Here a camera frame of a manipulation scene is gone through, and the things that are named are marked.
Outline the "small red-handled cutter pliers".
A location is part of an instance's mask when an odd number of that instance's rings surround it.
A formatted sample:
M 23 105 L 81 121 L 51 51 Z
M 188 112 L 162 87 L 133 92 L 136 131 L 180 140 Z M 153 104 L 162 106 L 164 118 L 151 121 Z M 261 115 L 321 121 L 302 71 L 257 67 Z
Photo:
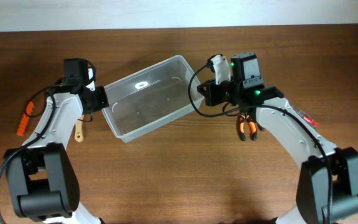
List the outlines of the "small red-handled cutter pliers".
M 258 128 L 259 128 L 261 131 L 265 131 L 265 128 L 262 127 L 259 123 L 257 123 L 257 126 L 258 126 Z

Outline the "orange perforated bit holder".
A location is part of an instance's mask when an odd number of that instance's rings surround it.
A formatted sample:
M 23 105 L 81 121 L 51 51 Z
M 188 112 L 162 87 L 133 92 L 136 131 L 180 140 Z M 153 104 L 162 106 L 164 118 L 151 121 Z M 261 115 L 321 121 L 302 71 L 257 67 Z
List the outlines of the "orange perforated bit holder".
M 29 115 L 32 115 L 33 109 L 34 109 L 34 103 L 32 101 L 30 101 L 27 104 L 27 106 L 25 108 L 25 112 L 23 113 L 22 118 L 21 118 L 21 120 L 19 122 L 17 131 L 16 131 L 16 134 L 18 136 L 23 136 L 25 134 L 25 131 L 27 129 L 27 125 L 28 125 L 29 120 L 30 120 Z

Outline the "clear case of mini screwdrivers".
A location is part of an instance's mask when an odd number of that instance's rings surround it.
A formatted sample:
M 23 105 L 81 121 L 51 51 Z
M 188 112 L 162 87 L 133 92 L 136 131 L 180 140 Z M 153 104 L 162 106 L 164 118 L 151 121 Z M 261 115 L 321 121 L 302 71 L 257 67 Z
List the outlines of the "clear case of mini screwdrivers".
M 316 129 L 319 126 L 319 123 L 317 122 L 317 120 L 313 119 L 308 113 L 306 113 L 305 111 L 297 108 L 297 107 L 293 107 L 294 111 L 303 118 L 303 120 L 310 125 L 312 128 Z

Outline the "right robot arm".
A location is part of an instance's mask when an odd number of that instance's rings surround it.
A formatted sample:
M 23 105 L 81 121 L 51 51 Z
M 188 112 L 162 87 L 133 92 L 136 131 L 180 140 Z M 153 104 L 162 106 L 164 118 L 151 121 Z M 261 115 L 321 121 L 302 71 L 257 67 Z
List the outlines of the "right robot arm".
M 335 223 L 358 214 L 358 152 L 341 149 L 322 137 L 316 121 L 296 109 L 275 86 L 266 87 L 257 56 L 244 52 L 227 59 L 211 56 L 215 78 L 198 85 L 207 106 L 231 104 L 223 115 L 238 116 L 239 132 L 250 124 L 269 131 L 300 168 L 296 205 L 272 223 Z

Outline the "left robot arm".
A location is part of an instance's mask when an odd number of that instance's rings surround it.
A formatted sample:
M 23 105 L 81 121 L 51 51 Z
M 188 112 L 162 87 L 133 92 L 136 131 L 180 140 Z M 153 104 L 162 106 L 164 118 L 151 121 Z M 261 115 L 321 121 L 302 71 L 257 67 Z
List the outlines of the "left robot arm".
M 83 58 L 63 62 L 64 76 L 42 90 L 44 108 L 34 132 L 8 149 L 0 169 L 7 177 L 14 213 L 42 223 L 102 223 L 80 202 L 80 186 L 67 144 L 81 116 L 108 107 L 96 69 Z

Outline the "orange scraper with wooden handle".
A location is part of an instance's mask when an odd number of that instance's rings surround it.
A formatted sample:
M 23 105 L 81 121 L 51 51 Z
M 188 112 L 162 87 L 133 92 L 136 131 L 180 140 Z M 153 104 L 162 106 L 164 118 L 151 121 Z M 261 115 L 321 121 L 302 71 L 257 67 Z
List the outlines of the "orange scraper with wooden handle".
M 84 140 L 83 118 L 84 118 L 84 115 L 81 115 L 80 118 L 75 123 L 75 135 L 74 135 L 74 138 L 75 138 L 75 140 L 77 142 L 82 142 Z

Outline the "long-nose pliers orange-black handles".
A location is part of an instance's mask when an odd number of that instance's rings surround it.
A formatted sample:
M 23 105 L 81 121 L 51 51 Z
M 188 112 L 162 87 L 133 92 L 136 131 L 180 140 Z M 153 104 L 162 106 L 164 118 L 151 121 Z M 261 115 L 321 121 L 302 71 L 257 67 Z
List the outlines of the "long-nose pliers orange-black handles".
M 246 127 L 249 128 L 250 139 L 257 140 L 257 127 L 249 115 L 240 115 L 237 119 L 237 132 L 241 141 L 246 141 Z

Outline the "clear plastic storage box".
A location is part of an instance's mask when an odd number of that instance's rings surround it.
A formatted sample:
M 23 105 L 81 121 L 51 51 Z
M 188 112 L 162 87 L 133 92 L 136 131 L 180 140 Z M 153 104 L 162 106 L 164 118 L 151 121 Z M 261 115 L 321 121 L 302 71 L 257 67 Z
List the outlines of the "clear plastic storage box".
M 199 108 L 204 97 L 193 74 L 175 55 L 106 85 L 109 106 L 102 112 L 115 137 L 130 142 Z

